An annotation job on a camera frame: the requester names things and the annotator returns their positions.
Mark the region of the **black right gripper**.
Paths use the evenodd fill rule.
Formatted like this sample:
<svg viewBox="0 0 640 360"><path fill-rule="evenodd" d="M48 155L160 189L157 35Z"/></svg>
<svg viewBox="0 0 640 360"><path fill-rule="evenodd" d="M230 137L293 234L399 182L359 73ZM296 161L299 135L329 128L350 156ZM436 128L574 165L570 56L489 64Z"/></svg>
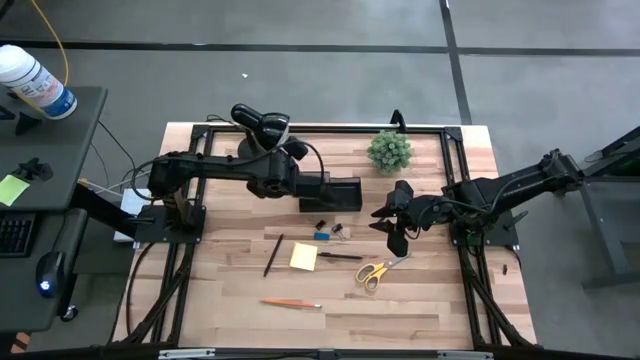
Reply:
<svg viewBox="0 0 640 360"><path fill-rule="evenodd" d="M395 256L408 253L408 232L427 231L431 225L443 218L443 198L434 195L414 196L414 190L405 180L398 180L387 196L387 205L371 213L374 218L395 218L395 223L382 220L369 225L370 228L389 234L387 247Z"/></svg>

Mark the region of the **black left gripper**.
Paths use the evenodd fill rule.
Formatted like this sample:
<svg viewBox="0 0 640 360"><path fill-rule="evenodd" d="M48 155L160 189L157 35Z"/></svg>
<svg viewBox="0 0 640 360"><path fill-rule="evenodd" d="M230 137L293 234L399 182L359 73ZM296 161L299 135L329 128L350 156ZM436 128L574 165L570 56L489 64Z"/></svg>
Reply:
<svg viewBox="0 0 640 360"><path fill-rule="evenodd" d="M317 174L301 172L295 155L306 156L308 150L315 153L320 170ZM292 196L303 199L320 199L325 189L325 167L319 151L310 143L289 138L276 146L258 161L264 168L248 181L248 190L259 198L277 199Z"/></svg>

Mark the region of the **yellow handled scissors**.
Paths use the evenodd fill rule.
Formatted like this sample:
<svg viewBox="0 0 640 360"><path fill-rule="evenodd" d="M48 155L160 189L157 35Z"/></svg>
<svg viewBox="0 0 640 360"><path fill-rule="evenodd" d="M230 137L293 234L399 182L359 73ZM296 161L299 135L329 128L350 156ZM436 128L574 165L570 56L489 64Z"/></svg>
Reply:
<svg viewBox="0 0 640 360"><path fill-rule="evenodd" d="M367 263L356 272L355 280L361 283L367 291L375 292L381 284L383 275L410 256L411 253L407 253L405 256L394 257L384 262Z"/></svg>

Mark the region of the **yellow sticky note pad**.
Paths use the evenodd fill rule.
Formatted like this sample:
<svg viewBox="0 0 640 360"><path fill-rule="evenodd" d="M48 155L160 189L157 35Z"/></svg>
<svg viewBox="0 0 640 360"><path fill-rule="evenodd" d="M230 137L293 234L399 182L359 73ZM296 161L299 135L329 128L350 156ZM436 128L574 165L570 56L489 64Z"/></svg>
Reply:
<svg viewBox="0 0 640 360"><path fill-rule="evenodd" d="M291 268L314 271L316 259L318 256L318 247L303 243L295 243L289 262Z"/></svg>

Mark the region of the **dark grey matte pen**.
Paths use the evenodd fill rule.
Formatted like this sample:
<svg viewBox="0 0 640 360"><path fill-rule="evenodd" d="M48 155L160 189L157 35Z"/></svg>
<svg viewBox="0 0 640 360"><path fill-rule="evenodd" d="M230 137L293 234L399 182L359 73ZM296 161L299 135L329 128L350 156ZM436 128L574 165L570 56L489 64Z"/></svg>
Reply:
<svg viewBox="0 0 640 360"><path fill-rule="evenodd" d="M276 241L276 243L274 245L273 251L272 251L272 253L271 253L270 257L269 257L269 260L268 260L268 262L267 262L267 264L265 266L265 269L263 271L263 277L267 277L267 275L269 274L269 272L271 270L271 267L272 267L272 265L273 265L273 263L275 261L276 255L278 253L278 250L279 250L283 240L284 240L284 233L279 235L279 237L278 237L278 239L277 239L277 241Z"/></svg>

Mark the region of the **orange pencil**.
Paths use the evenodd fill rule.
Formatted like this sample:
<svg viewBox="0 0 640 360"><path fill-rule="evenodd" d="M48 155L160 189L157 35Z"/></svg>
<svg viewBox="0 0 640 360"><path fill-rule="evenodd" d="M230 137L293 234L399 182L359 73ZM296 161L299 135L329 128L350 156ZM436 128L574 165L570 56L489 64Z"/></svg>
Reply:
<svg viewBox="0 0 640 360"><path fill-rule="evenodd" d="M305 302L299 300L290 300L290 299L261 299L261 303L276 305L276 306L286 306L286 307L298 307L298 308L310 308L310 309L321 309L322 305L315 304L313 302Z"/></svg>

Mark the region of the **black mesh desk organizer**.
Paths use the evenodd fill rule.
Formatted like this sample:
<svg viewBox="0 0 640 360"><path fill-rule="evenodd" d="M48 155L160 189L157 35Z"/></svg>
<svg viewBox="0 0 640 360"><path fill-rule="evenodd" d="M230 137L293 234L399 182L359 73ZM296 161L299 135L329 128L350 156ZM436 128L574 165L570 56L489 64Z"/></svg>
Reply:
<svg viewBox="0 0 640 360"><path fill-rule="evenodd" d="M326 178L322 184L314 177L304 177L296 184L299 211L360 212L362 185L359 177Z"/></svg>

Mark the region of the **green plant in patterned pot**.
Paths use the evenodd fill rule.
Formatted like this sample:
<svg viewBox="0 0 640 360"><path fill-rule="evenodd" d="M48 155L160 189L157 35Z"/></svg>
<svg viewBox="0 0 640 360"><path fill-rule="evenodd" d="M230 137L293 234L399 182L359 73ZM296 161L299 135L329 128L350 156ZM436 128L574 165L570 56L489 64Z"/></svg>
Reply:
<svg viewBox="0 0 640 360"><path fill-rule="evenodd" d="M408 136L398 132L381 131L371 141L367 155L382 174L395 174L410 164L411 146Z"/></svg>

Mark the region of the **white power box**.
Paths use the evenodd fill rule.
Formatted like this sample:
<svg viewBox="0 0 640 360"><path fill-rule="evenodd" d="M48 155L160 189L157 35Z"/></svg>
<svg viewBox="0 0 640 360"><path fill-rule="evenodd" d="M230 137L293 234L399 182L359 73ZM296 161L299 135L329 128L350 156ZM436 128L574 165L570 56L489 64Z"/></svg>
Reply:
<svg viewBox="0 0 640 360"><path fill-rule="evenodd" d="M148 200L140 198L132 189L126 189L123 193L120 209L137 216L142 208L149 204L150 202ZM123 233L115 232L113 241L118 243L132 243L133 239Z"/></svg>

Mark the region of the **black equipment stand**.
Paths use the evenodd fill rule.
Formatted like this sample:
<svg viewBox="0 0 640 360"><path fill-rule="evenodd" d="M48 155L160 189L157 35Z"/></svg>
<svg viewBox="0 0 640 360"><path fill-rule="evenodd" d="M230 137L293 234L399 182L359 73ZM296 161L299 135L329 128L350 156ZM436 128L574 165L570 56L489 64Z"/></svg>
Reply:
<svg viewBox="0 0 640 360"><path fill-rule="evenodd" d="M597 289L640 283L626 245L640 246L640 126L592 154L580 193L610 273L582 283Z"/></svg>

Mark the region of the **black plastic clip part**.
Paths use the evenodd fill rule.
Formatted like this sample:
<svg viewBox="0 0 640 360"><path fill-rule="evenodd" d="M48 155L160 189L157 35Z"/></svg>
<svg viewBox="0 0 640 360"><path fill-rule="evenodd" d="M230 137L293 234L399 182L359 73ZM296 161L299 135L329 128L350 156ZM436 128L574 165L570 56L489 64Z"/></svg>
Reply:
<svg viewBox="0 0 640 360"><path fill-rule="evenodd" d="M48 181L54 176L54 173L48 163L41 163L40 160L35 157L26 162L19 163L18 167L11 172L11 175L29 181Z"/></svg>

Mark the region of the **white wipes canister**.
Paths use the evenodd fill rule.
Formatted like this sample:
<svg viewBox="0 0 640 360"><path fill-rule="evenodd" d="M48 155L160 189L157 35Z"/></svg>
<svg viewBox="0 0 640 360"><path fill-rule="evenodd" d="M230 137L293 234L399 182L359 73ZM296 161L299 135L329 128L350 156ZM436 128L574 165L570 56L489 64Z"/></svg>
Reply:
<svg viewBox="0 0 640 360"><path fill-rule="evenodd" d="M75 95L36 58L15 45L0 46L0 84L51 120L64 119L77 107Z"/></svg>

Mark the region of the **black keyboard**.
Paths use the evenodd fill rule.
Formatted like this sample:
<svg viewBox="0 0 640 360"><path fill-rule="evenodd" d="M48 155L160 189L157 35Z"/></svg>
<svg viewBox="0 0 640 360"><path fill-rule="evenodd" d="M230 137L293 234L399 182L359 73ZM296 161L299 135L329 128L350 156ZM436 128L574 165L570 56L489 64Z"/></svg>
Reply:
<svg viewBox="0 0 640 360"><path fill-rule="evenodd" d="M0 213L0 258L21 258L30 254L36 219L35 213Z"/></svg>

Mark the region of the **black aluminium table frame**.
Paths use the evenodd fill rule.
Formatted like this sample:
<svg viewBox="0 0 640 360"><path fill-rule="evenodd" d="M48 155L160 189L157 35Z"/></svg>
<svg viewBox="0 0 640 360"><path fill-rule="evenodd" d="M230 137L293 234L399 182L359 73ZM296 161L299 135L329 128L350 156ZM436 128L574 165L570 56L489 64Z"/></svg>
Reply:
<svg viewBox="0 0 640 360"><path fill-rule="evenodd" d="M458 250L445 226L410 244L411 256L388 271L375 292L355 280L368 262L390 258L383 233L369 227L394 178L380 175L367 149L376 125L297 125L299 138L320 153L335 177L359 177L360 212L302 213L295 199L258 199L244 184L192 182L187 192L207 210L201 242L192 247L189 281L170 300L151 332L181 347L346 349L463 349L476 341L505 343L478 296L463 283ZM315 225L326 222L321 231ZM331 228L344 227L346 241ZM313 239L315 232L331 235ZM280 234L284 240L267 277L263 271ZM317 256L314 271L289 266L295 243L319 252L363 256L360 261ZM313 302L321 309L276 306L261 299Z"/></svg>

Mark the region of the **silver metal bracket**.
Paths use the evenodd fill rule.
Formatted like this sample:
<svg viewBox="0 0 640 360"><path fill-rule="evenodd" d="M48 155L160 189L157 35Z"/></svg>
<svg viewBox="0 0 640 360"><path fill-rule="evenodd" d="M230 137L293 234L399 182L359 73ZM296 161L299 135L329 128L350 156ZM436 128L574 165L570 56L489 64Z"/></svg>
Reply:
<svg viewBox="0 0 640 360"><path fill-rule="evenodd" d="M438 360L494 360L490 352L443 350L437 352Z"/></svg>
<svg viewBox="0 0 640 360"><path fill-rule="evenodd" d="M215 348L166 349L158 354L158 360L199 360L215 357Z"/></svg>

